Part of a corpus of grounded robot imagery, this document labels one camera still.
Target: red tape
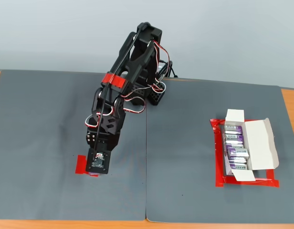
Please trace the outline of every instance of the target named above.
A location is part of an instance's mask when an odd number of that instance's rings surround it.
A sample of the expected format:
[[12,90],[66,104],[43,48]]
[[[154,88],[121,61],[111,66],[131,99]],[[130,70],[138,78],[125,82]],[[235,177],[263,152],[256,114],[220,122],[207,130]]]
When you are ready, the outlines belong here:
[[259,185],[269,187],[280,187],[278,180],[274,178],[274,169],[266,170],[266,178],[256,177],[256,181],[237,181],[234,176],[224,175],[224,161],[223,161],[223,144],[221,137],[220,125],[224,125],[224,119],[211,119],[210,123],[213,127],[215,137],[215,186],[224,187],[224,184],[233,185]]
[[77,164],[76,164],[76,170],[75,174],[88,174],[91,177],[98,177],[98,175],[90,175],[86,170],[86,159],[84,155],[78,155],[77,156]]
[[126,79],[124,79],[123,77],[120,77],[119,75],[115,75],[112,73],[107,73],[103,78],[102,82],[108,83],[111,79],[111,84],[118,88],[122,88],[126,82]]

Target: gray desk mat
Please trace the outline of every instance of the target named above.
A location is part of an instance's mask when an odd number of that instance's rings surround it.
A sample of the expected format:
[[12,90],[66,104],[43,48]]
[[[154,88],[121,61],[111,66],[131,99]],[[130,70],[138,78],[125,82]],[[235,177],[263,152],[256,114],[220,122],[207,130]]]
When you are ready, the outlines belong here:
[[[241,83],[166,80],[159,106],[147,107],[147,219],[157,222],[294,223],[294,134],[281,89]],[[269,118],[280,188],[215,187],[210,119],[227,109]],[[265,177],[265,171],[259,171]]]
[[75,174],[103,74],[2,71],[0,219],[144,220],[146,113],[127,114],[108,175]]

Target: battery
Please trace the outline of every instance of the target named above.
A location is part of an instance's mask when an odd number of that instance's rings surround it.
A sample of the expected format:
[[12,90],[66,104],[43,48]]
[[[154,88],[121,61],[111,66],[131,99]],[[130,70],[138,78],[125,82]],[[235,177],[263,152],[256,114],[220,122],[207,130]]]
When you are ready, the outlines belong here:
[[225,145],[226,149],[229,149],[229,148],[234,148],[234,149],[243,149],[243,145],[234,145],[234,144],[226,144]]
[[225,135],[225,143],[232,145],[243,145],[244,140],[242,135]]
[[224,132],[232,135],[242,135],[242,127],[240,125],[225,125]]
[[247,160],[244,157],[234,157],[233,159],[229,159],[229,163],[246,164]]
[[227,149],[227,153],[229,159],[234,159],[236,157],[243,157],[245,159],[249,158],[249,153],[247,149],[229,148]]
[[247,165],[242,163],[230,163],[230,167],[232,169],[244,169],[247,170]]

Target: red white black wire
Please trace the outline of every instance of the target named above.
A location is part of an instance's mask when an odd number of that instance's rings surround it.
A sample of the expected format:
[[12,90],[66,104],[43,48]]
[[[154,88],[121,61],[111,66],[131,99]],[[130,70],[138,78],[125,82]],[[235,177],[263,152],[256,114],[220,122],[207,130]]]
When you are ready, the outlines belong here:
[[[144,90],[144,89],[152,88],[152,90],[154,92],[156,92],[158,94],[161,94],[161,93],[164,93],[165,90],[166,90],[166,85],[165,85],[165,83],[162,82],[162,79],[165,77],[165,75],[167,75],[167,73],[169,71],[169,54],[168,54],[168,52],[159,43],[157,43],[156,41],[154,41],[154,44],[155,44],[154,47],[155,47],[155,50],[156,50],[156,61],[157,61],[157,71],[156,71],[156,73],[158,72],[158,66],[159,66],[158,48],[159,49],[162,49],[166,53],[166,55],[167,55],[167,58],[168,58],[168,62],[167,62],[168,63],[168,66],[167,66],[166,72],[159,79],[155,78],[155,80],[156,80],[157,83],[154,83],[152,85],[148,85],[148,87],[137,88],[137,89],[131,91],[130,93],[126,94],[126,95],[121,95],[121,97],[123,97],[126,102],[131,101],[133,99],[140,99],[140,100],[142,100],[144,102],[144,106],[143,106],[142,110],[140,110],[140,111],[134,111],[134,110],[131,110],[131,109],[128,109],[128,108],[124,108],[124,111],[135,113],[135,114],[139,114],[139,113],[142,113],[145,110],[145,108],[146,108],[146,101],[143,98],[139,97],[139,96],[135,96],[135,97],[132,97],[132,98],[127,99],[127,97],[129,97],[133,92],[135,92],[137,90]],[[113,78],[114,78],[114,75],[111,76],[111,78],[109,80],[109,83],[112,82]],[[158,87],[158,84],[159,83],[161,83],[164,86],[164,89]],[[111,111],[108,114],[103,114],[103,116],[111,115],[113,113],[113,111],[114,111],[114,108],[111,107]],[[88,124],[89,118],[91,118],[93,116],[93,115],[90,115],[85,120],[85,125],[87,127],[91,127],[91,128],[98,127],[98,125],[99,125],[99,119],[100,119],[100,112],[97,112],[96,114],[98,116],[97,124],[96,125],[90,125],[90,124]]]

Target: black robotic arm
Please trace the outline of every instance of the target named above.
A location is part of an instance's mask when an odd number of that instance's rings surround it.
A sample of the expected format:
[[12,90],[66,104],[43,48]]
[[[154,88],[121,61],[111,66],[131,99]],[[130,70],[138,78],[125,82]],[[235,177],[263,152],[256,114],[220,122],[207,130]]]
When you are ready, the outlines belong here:
[[[162,31],[148,22],[139,24],[137,32],[127,37],[116,62],[102,80],[102,87],[96,90],[92,114],[85,121],[90,146],[86,164],[89,174],[108,173],[111,151],[118,144],[125,112],[140,113],[145,109],[146,99],[157,105],[163,97],[166,86],[161,80],[170,75],[172,62],[168,60],[166,68],[158,72],[159,50],[166,52],[160,45],[161,36]],[[144,108],[126,109],[124,101]]]

